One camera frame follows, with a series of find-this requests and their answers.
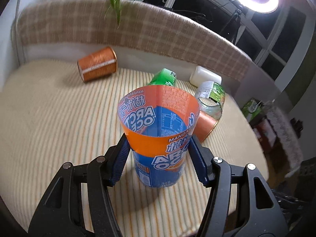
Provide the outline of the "orange blue Arctic Ocean cup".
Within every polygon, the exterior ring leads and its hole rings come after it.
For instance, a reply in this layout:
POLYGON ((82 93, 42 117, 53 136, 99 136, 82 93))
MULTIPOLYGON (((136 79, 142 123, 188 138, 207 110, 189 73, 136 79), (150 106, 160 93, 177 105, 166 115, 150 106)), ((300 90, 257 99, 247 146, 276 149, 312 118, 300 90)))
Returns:
POLYGON ((149 85, 125 95, 117 113, 140 181, 153 188, 174 185, 199 117, 197 99, 177 87, 149 85))

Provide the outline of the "green grapefruit label cup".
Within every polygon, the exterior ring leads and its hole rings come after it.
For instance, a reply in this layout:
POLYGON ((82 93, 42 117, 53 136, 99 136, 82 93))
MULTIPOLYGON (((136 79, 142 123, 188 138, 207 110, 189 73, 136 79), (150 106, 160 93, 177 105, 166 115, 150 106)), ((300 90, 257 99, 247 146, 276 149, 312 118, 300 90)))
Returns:
POLYGON ((213 81, 205 81, 198 87, 194 97, 202 112, 215 120, 221 118, 226 98, 226 92, 221 85, 213 81))

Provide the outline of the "copper orange cup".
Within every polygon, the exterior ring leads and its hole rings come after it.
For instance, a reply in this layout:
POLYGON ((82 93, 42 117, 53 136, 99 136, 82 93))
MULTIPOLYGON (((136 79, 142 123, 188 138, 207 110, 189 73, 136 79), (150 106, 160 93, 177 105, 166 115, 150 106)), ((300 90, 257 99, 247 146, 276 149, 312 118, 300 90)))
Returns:
POLYGON ((89 82, 115 73, 118 69, 117 55, 112 47, 105 47, 77 61, 83 82, 89 82))
POLYGON ((217 123, 218 120, 214 119, 204 111, 200 111, 193 134, 198 138, 200 142, 204 142, 204 140, 213 131, 217 123))

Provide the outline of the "green white shopping bag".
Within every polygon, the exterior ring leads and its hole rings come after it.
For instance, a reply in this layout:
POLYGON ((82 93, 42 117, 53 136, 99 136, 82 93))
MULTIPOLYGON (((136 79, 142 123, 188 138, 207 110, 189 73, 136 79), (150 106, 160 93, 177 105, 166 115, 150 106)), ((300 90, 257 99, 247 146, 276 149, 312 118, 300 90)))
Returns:
POLYGON ((247 122, 250 122, 261 112, 262 102, 251 98, 242 108, 242 113, 247 122))

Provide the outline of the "green plastic cup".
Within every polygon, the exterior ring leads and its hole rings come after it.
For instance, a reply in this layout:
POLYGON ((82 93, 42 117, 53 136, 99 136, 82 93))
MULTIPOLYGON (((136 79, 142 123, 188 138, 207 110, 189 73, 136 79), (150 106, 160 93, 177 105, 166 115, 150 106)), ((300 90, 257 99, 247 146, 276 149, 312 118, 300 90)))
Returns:
POLYGON ((156 73, 148 85, 167 85, 175 86, 177 80, 176 73, 169 69, 163 68, 156 73))

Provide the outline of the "plaid brown back cushion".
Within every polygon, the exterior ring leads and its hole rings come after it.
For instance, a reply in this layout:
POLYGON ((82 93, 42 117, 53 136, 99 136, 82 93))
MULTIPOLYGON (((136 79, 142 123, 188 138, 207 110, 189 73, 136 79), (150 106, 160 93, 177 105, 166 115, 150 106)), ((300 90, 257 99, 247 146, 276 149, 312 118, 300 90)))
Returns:
POLYGON ((44 43, 109 44, 201 65, 237 81, 251 58, 199 23, 143 2, 122 1, 117 20, 109 0, 49 0, 20 14, 23 45, 44 43))

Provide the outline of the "striped beige seat cushion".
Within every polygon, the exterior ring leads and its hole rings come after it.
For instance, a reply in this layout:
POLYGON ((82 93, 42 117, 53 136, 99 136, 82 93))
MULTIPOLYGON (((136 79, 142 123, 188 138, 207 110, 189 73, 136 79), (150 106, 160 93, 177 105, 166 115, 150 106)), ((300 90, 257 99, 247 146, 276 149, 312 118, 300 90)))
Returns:
MULTIPOLYGON (((1 92, 1 197, 23 229, 65 162, 89 163, 118 143, 120 99, 150 82, 147 70, 119 69, 84 83, 75 63, 37 60, 19 67, 1 92)), ((188 236, 209 197, 189 158, 176 185, 143 185, 129 157, 109 189, 123 236, 188 236)))

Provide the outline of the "dark red cardboard box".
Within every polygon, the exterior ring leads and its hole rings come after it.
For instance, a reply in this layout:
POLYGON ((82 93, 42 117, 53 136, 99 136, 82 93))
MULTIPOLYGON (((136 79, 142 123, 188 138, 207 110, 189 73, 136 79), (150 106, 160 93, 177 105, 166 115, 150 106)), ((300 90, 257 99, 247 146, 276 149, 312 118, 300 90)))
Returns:
POLYGON ((264 153, 272 150, 276 141, 276 134, 267 119, 263 119, 260 123, 254 126, 253 131, 263 149, 264 153))

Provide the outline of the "near copper orange cup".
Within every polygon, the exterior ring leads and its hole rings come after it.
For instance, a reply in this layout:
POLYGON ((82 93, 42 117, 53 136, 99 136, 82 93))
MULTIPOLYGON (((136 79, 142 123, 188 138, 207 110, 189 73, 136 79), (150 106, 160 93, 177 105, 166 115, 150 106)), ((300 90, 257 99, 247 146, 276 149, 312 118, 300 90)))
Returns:
POLYGON ((204 111, 200 111, 193 134, 198 138, 200 142, 204 142, 204 140, 213 131, 217 123, 218 120, 214 119, 204 111))

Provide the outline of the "white plastic cup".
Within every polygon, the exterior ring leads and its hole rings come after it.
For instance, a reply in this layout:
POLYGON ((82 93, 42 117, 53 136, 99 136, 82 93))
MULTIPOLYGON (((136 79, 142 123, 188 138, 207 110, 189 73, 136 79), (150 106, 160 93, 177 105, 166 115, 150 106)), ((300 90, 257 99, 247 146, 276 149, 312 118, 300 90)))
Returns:
POLYGON ((190 75, 190 84, 199 87, 203 82, 206 81, 213 81, 220 85, 222 82, 222 77, 202 66, 197 66, 194 72, 190 75))

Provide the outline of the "far copper orange cup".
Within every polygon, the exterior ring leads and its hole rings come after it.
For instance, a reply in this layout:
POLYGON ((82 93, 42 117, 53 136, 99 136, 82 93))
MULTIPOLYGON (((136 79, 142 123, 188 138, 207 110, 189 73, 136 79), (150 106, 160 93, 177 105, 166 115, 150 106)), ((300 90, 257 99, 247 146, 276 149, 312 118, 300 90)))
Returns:
POLYGON ((77 61, 83 82, 89 82, 115 73, 118 69, 117 55, 112 47, 105 47, 77 61))

